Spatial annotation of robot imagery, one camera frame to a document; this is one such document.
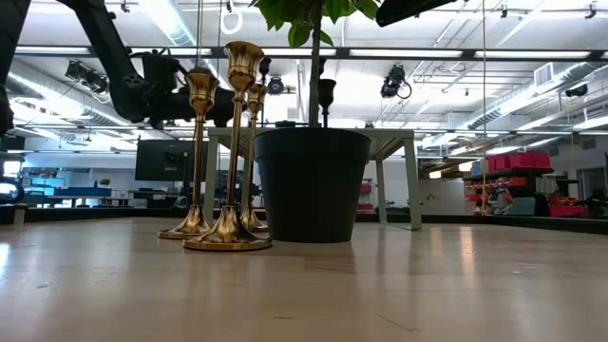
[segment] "ceiling beam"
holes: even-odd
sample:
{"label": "ceiling beam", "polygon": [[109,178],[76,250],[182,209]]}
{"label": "ceiling beam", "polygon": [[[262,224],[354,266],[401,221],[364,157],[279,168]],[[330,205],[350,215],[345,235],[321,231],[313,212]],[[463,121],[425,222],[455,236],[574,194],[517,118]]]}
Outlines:
{"label": "ceiling beam", "polygon": [[[130,47],[132,51],[161,50],[166,47]],[[192,47],[168,47],[178,59],[191,59],[196,54]],[[263,47],[266,55],[274,59],[310,59],[311,49],[301,47]],[[225,59],[222,47],[202,47],[205,58]],[[87,46],[19,46],[16,56],[97,58],[95,49]],[[446,61],[481,62],[483,51],[477,48],[397,48],[397,47],[333,47],[322,48],[321,55],[334,60],[364,61]],[[504,49],[487,51],[488,62],[607,62],[608,49]]]}

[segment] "black monitor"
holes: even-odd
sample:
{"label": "black monitor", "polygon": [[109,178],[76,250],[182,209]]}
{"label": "black monitor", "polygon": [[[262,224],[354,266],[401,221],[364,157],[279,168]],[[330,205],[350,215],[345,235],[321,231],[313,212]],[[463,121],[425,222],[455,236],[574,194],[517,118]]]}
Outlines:
{"label": "black monitor", "polygon": [[386,25],[411,18],[424,11],[433,10],[456,0],[385,0],[376,12],[378,26]]}
{"label": "black monitor", "polygon": [[[202,180],[207,163],[206,142],[202,146]],[[194,143],[176,140],[139,141],[135,164],[136,181],[184,181],[194,178]]]}

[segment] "candlestick base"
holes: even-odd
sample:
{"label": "candlestick base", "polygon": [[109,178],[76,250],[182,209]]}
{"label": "candlestick base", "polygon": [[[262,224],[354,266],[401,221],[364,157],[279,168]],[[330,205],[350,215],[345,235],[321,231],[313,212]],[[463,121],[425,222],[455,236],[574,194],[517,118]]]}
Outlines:
{"label": "candlestick base", "polygon": [[183,242],[184,248],[198,251],[255,251],[272,245],[271,240],[256,237],[243,226],[233,205],[221,208],[218,223],[209,233]]}
{"label": "candlestick base", "polygon": [[202,205],[190,206],[188,216],[177,227],[159,232],[159,238],[189,239],[209,233],[213,226],[202,213]]}
{"label": "candlestick base", "polygon": [[256,212],[250,206],[245,208],[245,211],[240,216],[240,220],[245,228],[252,233],[268,233],[268,226],[257,219]]}

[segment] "light wood floor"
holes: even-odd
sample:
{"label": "light wood floor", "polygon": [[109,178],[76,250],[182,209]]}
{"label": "light wood floor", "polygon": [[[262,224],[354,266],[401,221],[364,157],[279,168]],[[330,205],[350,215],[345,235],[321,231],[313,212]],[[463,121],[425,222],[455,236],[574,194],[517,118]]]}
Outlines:
{"label": "light wood floor", "polygon": [[608,237],[357,224],[205,254],[121,218],[0,227],[0,341],[608,340]]}

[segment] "black plant pot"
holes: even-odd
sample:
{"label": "black plant pot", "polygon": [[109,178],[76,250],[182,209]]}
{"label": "black plant pot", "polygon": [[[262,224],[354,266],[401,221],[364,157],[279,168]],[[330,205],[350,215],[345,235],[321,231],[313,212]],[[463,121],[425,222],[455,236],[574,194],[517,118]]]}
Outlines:
{"label": "black plant pot", "polygon": [[282,128],[256,137],[256,162],[271,238],[351,240],[368,137],[331,128]]}

